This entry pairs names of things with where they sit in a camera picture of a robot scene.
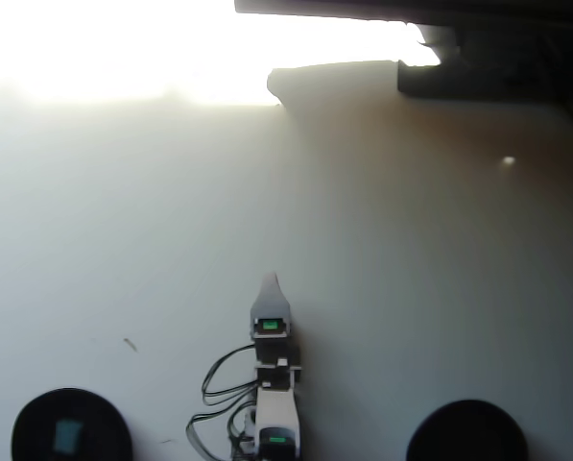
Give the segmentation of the gripper motor with green label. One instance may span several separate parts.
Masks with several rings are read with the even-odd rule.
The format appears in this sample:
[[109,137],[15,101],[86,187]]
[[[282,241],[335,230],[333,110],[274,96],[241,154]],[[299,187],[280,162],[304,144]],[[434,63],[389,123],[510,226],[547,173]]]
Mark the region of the gripper motor with green label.
[[266,274],[251,307],[251,340],[285,340],[293,336],[290,304],[283,294],[277,274]]

